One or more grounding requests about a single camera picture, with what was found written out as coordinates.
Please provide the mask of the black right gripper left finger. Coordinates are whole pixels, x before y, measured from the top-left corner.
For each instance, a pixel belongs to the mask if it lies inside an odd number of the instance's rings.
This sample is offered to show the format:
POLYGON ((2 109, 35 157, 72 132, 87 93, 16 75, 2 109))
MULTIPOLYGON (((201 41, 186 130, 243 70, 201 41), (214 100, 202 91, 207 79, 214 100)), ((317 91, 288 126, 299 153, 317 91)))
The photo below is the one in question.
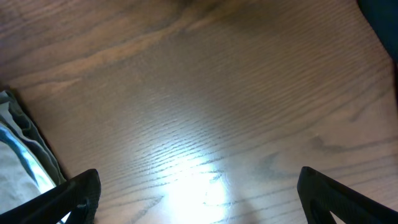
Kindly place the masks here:
POLYGON ((88 169, 48 192, 1 215, 1 223, 93 224, 101 195, 96 169, 88 169))

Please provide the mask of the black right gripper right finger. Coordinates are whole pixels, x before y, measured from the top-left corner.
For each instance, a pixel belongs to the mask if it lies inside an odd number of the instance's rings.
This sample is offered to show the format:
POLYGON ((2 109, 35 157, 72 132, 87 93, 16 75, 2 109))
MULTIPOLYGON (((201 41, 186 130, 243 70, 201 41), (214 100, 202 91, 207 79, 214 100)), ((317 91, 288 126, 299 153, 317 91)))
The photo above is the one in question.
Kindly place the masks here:
POLYGON ((308 223, 397 223, 397 212, 311 167, 303 167, 297 191, 308 223))

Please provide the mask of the light khaki shorts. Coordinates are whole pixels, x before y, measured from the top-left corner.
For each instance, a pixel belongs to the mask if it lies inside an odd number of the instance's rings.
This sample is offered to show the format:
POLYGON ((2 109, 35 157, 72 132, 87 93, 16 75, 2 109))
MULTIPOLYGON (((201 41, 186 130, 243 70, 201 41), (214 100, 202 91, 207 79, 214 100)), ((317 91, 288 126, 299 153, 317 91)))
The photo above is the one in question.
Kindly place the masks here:
POLYGON ((9 90, 1 92, 1 213, 66 182, 57 159, 9 90))

